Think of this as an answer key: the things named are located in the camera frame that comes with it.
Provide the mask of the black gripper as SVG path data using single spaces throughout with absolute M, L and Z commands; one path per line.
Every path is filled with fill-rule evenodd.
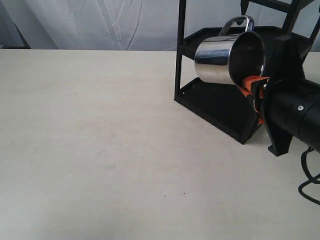
M 291 35 L 282 35 L 274 41 L 275 48 L 267 64 L 269 77 L 248 76 L 242 80 L 240 91 L 255 111 L 258 117 L 257 124 L 265 125 L 271 141 L 268 150 L 279 157 L 289 152 L 293 135 L 271 119 L 271 110 L 276 108 L 271 100 L 276 93 L 291 90 L 299 80 L 305 77 L 305 73 L 297 40 Z

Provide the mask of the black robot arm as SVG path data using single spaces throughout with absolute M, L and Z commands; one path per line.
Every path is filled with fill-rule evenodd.
M 312 150 L 320 150 L 320 85 L 305 78 L 297 41 L 289 35 L 275 39 L 267 76 L 248 76 L 239 85 L 252 96 L 253 108 L 265 125 L 271 145 L 279 157 L 289 152 L 293 138 Z

